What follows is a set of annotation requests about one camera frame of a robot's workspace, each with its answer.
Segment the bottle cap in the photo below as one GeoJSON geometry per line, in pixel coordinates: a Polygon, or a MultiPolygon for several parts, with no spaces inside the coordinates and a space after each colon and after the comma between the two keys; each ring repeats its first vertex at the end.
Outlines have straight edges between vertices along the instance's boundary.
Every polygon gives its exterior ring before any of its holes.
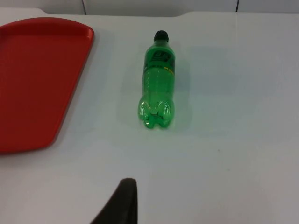
{"type": "Polygon", "coordinates": [[[159,41],[159,40],[167,41],[167,42],[169,41],[168,34],[164,30],[160,30],[156,32],[154,41],[159,41]]]}

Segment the black object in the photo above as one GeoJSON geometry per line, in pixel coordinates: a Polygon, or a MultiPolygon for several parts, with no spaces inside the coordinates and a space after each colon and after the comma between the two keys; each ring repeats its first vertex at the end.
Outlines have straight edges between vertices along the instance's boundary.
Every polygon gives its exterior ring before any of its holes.
{"type": "Polygon", "coordinates": [[[167,41],[167,42],[169,41],[168,34],[166,33],[166,31],[160,30],[160,31],[156,32],[154,41],[159,41],[159,40],[167,41]]]}
{"type": "Polygon", "coordinates": [[[115,192],[90,224],[137,224],[137,183],[121,180],[115,192]]]}

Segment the soda bottle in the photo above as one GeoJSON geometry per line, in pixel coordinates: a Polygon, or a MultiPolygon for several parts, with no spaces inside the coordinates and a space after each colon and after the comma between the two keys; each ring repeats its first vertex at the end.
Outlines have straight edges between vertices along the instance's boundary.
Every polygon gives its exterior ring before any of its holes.
{"type": "Polygon", "coordinates": [[[155,124],[168,127],[174,117],[175,55],[168,41],[165,31],[156,32],[154,44],[145,54],[138,117],[148,128],[155,124]]]}

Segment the green label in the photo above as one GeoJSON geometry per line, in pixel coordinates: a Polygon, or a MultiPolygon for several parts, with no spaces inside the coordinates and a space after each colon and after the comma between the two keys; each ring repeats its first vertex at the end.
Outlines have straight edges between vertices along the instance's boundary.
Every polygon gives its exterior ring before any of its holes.
{"type": "Polygon", "coordinates": [[[175,57],[174,55],[164,49],[151,49],[147,52],[144,61],[143,71],[150,68],[161,68],[168,70],[174,75],[175,57]]]}

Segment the plastic tray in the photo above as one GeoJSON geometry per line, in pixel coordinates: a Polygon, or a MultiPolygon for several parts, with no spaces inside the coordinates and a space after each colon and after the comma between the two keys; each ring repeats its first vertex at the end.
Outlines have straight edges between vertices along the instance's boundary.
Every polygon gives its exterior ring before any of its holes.
{"type": "Polygon", "coordinates": [[[55,140],[93,37],[90,27],[60,18],[0,27],[0,153],[55,140]]]}

